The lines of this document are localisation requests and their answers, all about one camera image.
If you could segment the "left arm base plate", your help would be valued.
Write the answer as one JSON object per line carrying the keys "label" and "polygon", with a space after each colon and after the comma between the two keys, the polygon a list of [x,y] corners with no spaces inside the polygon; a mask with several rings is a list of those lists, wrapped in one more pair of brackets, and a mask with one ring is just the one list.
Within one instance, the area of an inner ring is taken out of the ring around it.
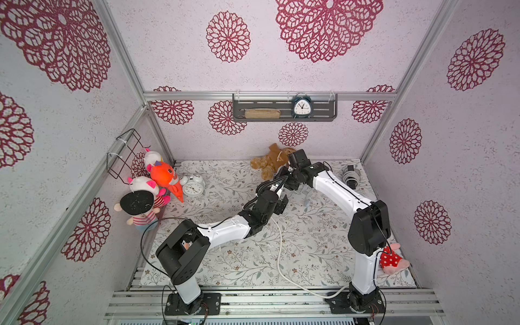
{"label": "left arm base plate", "polygon": [[170,294],[164,309],[166,316],[216,316],[220,314],[222,295],[202,293],[192,303],[185,303],[180,295]]}

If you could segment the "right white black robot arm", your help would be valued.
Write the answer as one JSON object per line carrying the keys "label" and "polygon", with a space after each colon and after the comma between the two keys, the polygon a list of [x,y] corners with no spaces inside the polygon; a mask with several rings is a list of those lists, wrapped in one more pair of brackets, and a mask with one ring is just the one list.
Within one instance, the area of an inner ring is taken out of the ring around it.
{"label": "right white black robot arm", "polygon": [[387,205],[357,193],[328,165],[312,163],[304,150],[290,154],[288,163],[290,184],[306,184],[322,193],[351,219],[347,238],[356,252],[356,261],[349,289],[363,298],[373,297],[378,293],[375,278],[379,260],[391,236]]}

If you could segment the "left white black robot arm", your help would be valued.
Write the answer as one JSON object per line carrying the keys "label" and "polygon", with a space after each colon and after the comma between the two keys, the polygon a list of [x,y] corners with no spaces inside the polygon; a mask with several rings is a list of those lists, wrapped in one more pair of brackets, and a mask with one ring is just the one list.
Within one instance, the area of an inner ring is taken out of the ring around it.
{"label": "left white black robot arm", "polygon": [[202,299],[195,273],[209,250],[256,235],[273,214],[284,211],[288,199],[281,193],[287,180],[286,175],[265,181],[241,212],[221,222],[199,226],[191,219],[184,220],[159,246],[156,256],[182,303],[189,305]]}

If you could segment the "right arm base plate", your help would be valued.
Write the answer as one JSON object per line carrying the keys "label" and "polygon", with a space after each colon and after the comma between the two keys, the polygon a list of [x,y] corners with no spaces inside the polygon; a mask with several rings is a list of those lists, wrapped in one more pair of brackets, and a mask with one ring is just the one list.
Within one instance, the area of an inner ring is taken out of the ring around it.
{"label": "right arm base plate", "polygon": [[332,314],[383,314],[386,304],[379,291],[362,295],[357,291],[341,292],[332,299],[326,299]]}

